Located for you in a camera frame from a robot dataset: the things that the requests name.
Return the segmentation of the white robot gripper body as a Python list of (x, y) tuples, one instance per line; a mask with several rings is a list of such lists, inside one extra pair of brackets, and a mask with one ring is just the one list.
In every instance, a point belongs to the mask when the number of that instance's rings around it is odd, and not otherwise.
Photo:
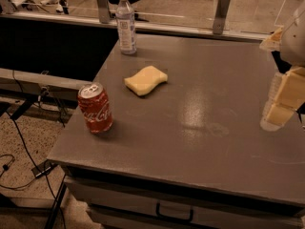
[(279, 48), (272, 52), (280, 73), (292, 66), (305, 66), (305, 1), (287, 20), (280, 37)]

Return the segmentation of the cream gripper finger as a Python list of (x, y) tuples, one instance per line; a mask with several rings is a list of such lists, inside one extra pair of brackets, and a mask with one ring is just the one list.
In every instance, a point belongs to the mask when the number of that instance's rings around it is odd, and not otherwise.
[(263, 51), (274, 52), (280, 48), (280, 40), (283, 32), (283, 28), (279, 27), (269, 36), (267, 36), (259, 45), (259, 48)]
[(293, 66), (285, 73), (276, 73), (263, 109), (260, 127), (269, 132), (279, 130), (304, 103), (305, 68)]

